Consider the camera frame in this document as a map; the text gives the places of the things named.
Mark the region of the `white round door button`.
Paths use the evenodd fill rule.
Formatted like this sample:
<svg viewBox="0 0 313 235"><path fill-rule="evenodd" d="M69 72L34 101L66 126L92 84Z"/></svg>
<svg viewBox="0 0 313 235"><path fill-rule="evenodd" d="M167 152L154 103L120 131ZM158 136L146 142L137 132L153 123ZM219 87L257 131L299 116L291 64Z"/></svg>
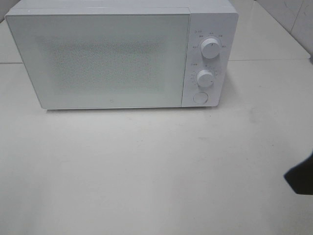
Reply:
<svg viewBox="0 0 313 235"><path fill-rule="evenodd" d="M208 101L208 94L205 92L199 92L194 95L193 101L197 104L205 104Z"/></svg>

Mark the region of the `white microwave knob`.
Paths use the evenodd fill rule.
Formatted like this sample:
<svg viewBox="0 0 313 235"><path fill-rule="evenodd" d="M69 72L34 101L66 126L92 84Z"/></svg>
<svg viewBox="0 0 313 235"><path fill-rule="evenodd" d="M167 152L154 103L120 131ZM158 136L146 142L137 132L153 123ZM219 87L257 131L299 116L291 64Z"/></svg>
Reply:
<svg viewBox="0 0 313 235"><path fill-rule="evenodd" d="M196 75L197 84L201 88L209 88L214 84L215 74L211 70L201 70Z"/></svg>
<svg viewBox="0 0 313 235"><path fill-rule="evenodd" d="M201 43L201 54L206 59L213 59L219 55L222 44L217 37L208 37Z"/></svg>

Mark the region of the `white microwave oven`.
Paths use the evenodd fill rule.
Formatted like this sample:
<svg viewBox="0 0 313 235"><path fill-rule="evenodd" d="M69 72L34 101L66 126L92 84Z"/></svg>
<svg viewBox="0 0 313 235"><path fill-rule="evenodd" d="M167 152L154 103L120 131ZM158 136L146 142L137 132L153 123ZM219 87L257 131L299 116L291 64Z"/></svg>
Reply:
<svg viewBox="0 0 313 235"><path fill-rule="evenodd" d="M217 106L238 17L227 0L22 0L5 15L47 110ZM213 59L208 37L222 44Z"/></svg>

